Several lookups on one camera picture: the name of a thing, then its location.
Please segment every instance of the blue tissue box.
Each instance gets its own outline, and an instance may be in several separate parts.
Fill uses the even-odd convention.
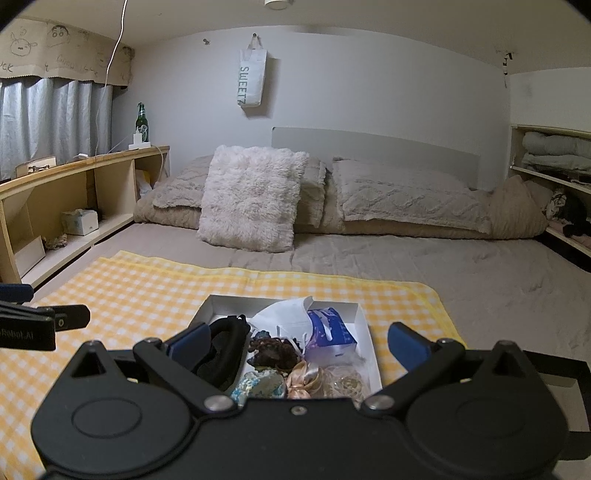
[[[308,317],[312,322],[312,337],[306,344],[306,361],[320,367],[354,361],[357,341],[334,308],[308,310]]]

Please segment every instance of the white tote bag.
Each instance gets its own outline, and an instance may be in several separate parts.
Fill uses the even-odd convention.
[[[255,40],[258,40],[259,48],[254,47]],[[248,48],[240,51],[238,105],[241,107],[246,108],[261,105],[266,63],[267,51],[262,48],[261,39],[253,35]]]

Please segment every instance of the gray headboard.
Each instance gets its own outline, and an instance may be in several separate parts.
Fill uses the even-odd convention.
[[[273,128],[271,145],[305,151],[332,169],[333,157],[378,160],[420,170],[454,175],[469,187],[478,186],[480,157],[451,148],[437,147],[403,138],[314,128]]]

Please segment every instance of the gray bed sheet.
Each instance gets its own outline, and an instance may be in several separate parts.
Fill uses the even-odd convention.
[[[209,268],[421,282],[439,294],[470,348],[489,349],[496,340],[511,339],[524,349],[591,362],[591,274],[533,240],[296,235],[293,251],[267,254],[214,247],[193,230],[134,224],[85,253],[42,286],[35,299],[95,258],[119,250]],[[565,410],[572,410],[567,412],[571,427],[579,428],[584,422],[580,402],[562,391],[556,395],[564,397],[559,400]],[[565,479],[591,478],[583,462],[562,463],[558,471]]]

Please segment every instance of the curtain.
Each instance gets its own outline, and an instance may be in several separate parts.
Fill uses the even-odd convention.
[[[49,155],[62,165],[80,153],[107,153],[112,94],[111,85],[95,82],[38,77],[3,80],[0,179],[15,178],[17,165]]]

